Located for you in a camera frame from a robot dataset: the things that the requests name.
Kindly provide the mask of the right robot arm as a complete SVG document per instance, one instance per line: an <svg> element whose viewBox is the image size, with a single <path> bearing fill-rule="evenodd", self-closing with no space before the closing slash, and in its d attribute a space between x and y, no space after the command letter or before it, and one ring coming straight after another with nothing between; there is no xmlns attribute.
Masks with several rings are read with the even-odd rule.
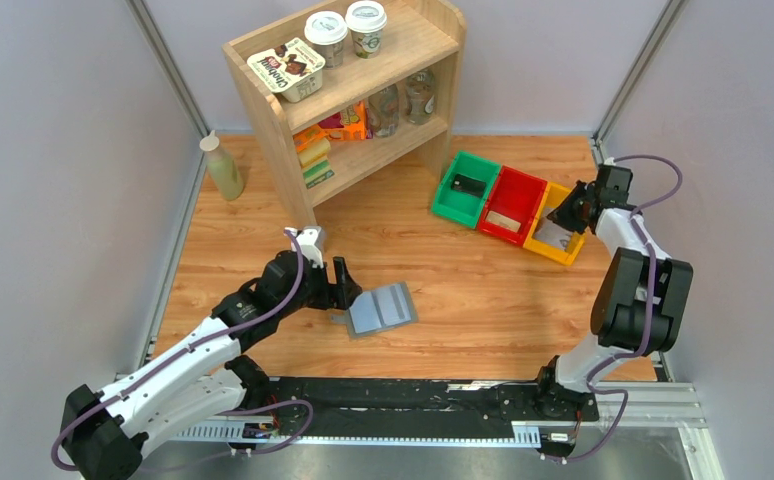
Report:
<svg viewBox="0 0 774 480"><path fill-rule="evenodd" d="M534 404L550 416L586 405L610 372L634 358L666 352L677 340L694 270L649 234L647 206L628 201L632 180L630 169L605 162L593 181L577 182L546 216L571 233L593 233L612 256L589 334L538 373Z"/></svg>

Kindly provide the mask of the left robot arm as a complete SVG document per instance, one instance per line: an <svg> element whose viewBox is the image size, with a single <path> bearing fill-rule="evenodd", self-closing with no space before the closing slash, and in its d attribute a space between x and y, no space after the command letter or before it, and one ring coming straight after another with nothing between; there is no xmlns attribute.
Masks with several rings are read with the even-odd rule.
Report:
<svg viewBox="0 0 774 480"><path fill-rule="evenodd" d="M246 353L302 309L353 305L363 289L344 258L333 264L330 281L320 256L281 251L158 358L99 390L77 387L65 400L53 464L86 479L128 479L162 443L210 416L272 409L268 377Z"/></svg>

